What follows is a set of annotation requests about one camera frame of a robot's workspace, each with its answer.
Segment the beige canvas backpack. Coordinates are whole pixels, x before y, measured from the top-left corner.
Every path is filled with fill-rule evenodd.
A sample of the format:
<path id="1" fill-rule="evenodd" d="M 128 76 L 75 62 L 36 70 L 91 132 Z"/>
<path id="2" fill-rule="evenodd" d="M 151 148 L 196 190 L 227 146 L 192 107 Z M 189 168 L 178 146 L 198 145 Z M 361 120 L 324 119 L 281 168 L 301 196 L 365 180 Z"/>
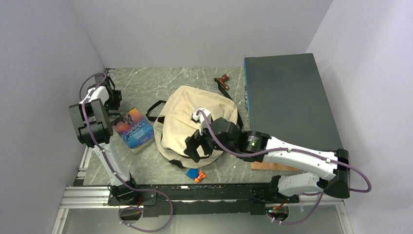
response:
<path id="1" fill-rule="evenodd" d="M 195 148 L 200 155 L 198 162 L 185 154 L 186 139 L 191 138 L 200 128 L 200 123 L 192 119 L 198 107 L 210 111 L 212 120 L 222 117 L 236 124 L 238 128 L 243 128 L 244 123 L 238 108 L 227 92 L 227 80 L 226 74 L 215 78 L 219 93 L 180 86 L 168 100 L 160 100 L 147 110 L 146 117 L 153 122 L 157 149 L 170 164 L 181 169 L 197 169 L 213 163 L 222 154 L 218 150 L 205 153 L 201 146 Z"/>

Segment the blue Jane Eyre book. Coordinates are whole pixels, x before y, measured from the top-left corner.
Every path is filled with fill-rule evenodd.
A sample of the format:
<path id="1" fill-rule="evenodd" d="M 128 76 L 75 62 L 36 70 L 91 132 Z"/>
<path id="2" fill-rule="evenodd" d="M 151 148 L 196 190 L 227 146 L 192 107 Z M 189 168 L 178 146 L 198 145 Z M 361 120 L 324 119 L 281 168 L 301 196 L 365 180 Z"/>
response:
<path id="1" fill-rule="evenodd" d="M 136 108 L 118 117 L 113 124 L 115 131 L 134 153 L 154 141 L 153 126 Z"/>

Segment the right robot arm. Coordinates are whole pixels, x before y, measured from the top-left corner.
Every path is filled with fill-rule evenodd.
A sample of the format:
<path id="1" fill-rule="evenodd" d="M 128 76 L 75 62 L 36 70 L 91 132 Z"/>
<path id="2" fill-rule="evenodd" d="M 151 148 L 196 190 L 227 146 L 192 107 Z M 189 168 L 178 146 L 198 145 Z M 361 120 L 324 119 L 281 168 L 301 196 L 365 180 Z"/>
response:
<path id="1" fill-rule="evenodd" d="M 269 198 L 281 202 L 284 198 L 304 193 L 324 194 L 346 199 L 350 197 L 349 153 L 344 149 L 317 151 L 283 142 L 274 136 L 258 131 L 242 131 L 233 122 L 223 118 L 212 121 L 208 128 L 196 130 L 185 140 L 184 153 L 193 161 L 213 151 L 225 151 L 247 162 L 267 162 L 287 165 L 303 171 L 303 174 L 274 176 L 268 189 Z"/>

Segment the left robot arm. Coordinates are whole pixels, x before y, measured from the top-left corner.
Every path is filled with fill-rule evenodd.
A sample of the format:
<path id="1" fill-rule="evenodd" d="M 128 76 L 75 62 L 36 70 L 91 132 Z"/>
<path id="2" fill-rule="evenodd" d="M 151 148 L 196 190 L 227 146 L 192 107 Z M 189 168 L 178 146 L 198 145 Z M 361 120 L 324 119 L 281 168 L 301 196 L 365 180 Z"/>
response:
<path id="1" fill-rule="evenodd" d="M 95 84 L 87 89 L 85 97 L 78 104 L 69 106 L 69 114 L 78 141 L 91 148 L 100 158 L 109 177 L 109 190 L 115 198 L 125 203 L 135 204 L 140 191 L 121 158 L 111 145 L 113 125 L 110 110 L 118 110 L 121 93 L 115 90 L 111 79 L 105 73 L 96 73 L 86 80 L 95 79 Z"/>

